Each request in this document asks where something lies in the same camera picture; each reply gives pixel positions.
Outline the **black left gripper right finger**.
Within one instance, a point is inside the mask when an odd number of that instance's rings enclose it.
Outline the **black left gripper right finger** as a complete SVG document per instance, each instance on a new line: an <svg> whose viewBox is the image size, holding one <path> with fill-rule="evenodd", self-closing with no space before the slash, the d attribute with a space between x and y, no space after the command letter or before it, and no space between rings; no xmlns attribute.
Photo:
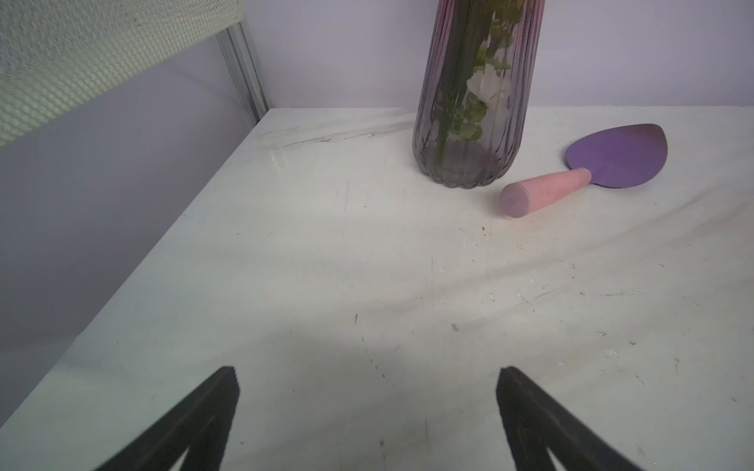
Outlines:
<svg viewBox="0 0 754 471"><path fill-rule="evenodd" d="M500 371L496 399L518 470L631 470L640 467L604 442L520 369Z"/></svg>

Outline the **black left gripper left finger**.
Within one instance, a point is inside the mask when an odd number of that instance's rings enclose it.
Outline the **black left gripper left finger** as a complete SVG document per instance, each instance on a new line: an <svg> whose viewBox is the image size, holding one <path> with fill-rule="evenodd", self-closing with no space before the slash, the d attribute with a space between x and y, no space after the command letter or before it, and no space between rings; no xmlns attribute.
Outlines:
<svg viewBox="0 0 754 471"><path fill-rule="evenodd" d="M223 366L151 427L98 467L100 470L218 470L232 429L240 386Z"/></svg>

